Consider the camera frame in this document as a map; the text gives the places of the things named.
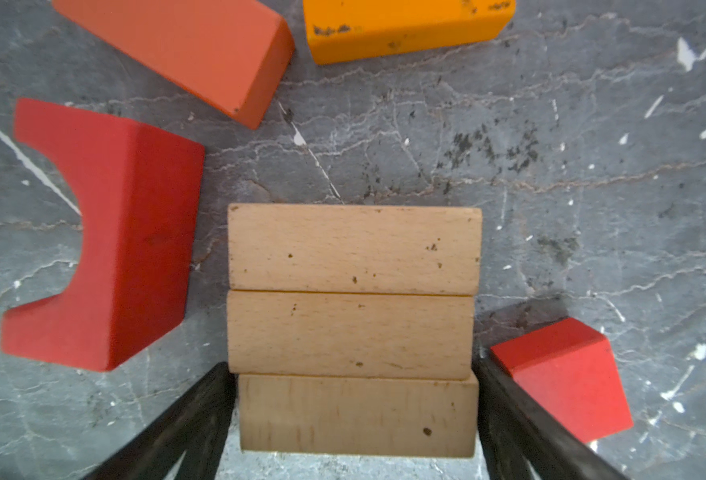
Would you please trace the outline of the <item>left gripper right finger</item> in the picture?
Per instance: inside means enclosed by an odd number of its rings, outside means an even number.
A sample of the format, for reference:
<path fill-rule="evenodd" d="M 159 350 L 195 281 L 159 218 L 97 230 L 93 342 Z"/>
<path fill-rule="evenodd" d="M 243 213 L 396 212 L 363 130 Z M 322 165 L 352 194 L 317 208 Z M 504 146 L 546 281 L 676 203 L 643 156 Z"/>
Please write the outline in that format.
<path fill-rule="evenodd" d="M 623 479 L 489 358 L 475 361 L 477 430 L 492 479 Z"/>

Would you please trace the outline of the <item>small red cube block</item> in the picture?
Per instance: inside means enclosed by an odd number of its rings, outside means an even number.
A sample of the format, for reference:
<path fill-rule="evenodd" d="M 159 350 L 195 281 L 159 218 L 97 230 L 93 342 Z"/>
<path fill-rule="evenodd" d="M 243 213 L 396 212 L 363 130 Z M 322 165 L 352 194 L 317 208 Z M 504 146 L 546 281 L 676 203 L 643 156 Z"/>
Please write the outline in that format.
<path fill-rule="evenodd" d="M 608 338 L 566 318 L 491 347 L 496 363 L 572 435 L 589 443 L 634 422 Z"/>

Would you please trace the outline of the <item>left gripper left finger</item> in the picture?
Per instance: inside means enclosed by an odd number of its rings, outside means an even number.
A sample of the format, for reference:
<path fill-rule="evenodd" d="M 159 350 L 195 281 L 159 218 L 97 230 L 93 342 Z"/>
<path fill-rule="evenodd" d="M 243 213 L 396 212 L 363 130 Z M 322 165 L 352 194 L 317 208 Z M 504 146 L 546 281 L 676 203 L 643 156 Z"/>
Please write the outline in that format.
<path fill-rule="evenodd" d="M 88 479 L 213 479 L 236 403 L 236 376 L 220 362 Z"/>

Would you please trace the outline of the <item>natural wood block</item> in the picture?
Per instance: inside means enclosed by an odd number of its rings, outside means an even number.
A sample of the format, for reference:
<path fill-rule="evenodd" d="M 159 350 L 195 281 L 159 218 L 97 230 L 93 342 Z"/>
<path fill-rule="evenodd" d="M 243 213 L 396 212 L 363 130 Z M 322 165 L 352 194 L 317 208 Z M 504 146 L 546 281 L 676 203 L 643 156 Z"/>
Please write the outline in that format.
<path fill-rule="evenodd" d="M 479 384 L 246 375 L 238 378 L 240 445 L 289 453 L 469 458 Z"/>
<path fill-rule="evenodd" d="M 232 290 L 228 361 L 239 374 L 459 380 L 474 313 L 471 296 Z"/>
<path fill-rule="evenodd" d="M 232 204 L 234 290 L 472 296 L 479 208 Z"/>

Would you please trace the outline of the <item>red arch wood block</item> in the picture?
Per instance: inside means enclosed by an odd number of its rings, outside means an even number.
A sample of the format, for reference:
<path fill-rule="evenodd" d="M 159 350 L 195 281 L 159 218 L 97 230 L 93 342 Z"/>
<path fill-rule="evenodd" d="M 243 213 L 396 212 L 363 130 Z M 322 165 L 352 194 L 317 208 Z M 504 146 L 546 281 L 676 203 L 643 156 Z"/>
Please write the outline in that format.
<path fill-rule="evenodd" d="M 9 355 L 110 371 L 185 314 L 204 147 L 134 120 L 23 98 L 14 133 L 46 156 L 82 215 L 75 273 L 3 315 Z"/>

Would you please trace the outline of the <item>yellow-orange wood block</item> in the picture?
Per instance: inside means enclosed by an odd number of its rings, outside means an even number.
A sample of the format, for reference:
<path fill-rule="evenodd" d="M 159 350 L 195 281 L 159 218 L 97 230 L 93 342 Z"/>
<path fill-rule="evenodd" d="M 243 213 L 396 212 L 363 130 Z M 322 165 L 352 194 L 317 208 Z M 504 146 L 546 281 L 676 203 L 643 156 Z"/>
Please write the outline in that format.
<path fill-rule="evenodd" d="M 318 65 L 494 39 L 515 0 L 305 0 L 307 42 Z"/>

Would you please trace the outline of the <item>orange-red wood block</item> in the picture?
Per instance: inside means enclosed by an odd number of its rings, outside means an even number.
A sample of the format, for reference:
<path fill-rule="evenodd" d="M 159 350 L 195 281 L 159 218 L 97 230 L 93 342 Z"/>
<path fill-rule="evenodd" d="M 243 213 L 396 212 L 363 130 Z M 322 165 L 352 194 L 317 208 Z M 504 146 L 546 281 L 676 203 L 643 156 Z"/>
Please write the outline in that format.
<path fill-rule="evenodd" d="M 258 1 L 60 0 L 53 7 L 251 129 L 295 49 L 286 20 Z"/>

